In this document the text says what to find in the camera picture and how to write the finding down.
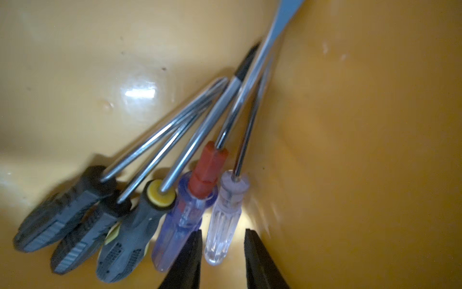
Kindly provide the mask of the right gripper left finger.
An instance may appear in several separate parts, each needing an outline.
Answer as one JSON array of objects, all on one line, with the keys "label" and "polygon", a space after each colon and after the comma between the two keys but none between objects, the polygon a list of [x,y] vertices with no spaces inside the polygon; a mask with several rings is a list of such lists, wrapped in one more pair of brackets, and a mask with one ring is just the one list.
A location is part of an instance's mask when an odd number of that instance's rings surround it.
[{"label": "right gripper left finger", "polygon": [[198,289],[200,287],[202,249],[202,231],[192,232],[158,288]]}]

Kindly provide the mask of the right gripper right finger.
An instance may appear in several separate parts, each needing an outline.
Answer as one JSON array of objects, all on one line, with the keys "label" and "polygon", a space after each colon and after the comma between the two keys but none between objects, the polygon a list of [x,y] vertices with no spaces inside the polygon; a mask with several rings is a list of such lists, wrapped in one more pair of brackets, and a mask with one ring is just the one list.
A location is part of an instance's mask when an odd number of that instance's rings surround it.
[{"label": "right gripper right finger", "polygon": [[289,289],[289,285],[254,230],[245,230],[244,253],[248,289]]}]

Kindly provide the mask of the yellow plastic storage box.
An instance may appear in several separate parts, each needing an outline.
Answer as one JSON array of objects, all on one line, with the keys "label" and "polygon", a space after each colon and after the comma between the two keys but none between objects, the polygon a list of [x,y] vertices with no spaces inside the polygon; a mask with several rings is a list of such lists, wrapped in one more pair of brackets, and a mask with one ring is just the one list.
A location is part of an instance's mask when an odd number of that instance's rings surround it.
[{"label": "yellow plastic storage box", "polygon": [[[1,287],[105,289],[14,250],[24,218],[219,75],[277,1],[1,2]],[[294,289],[462,286],[462,4],[307,1],[285,32],[203,289],[244,289],[256,230]]]}]

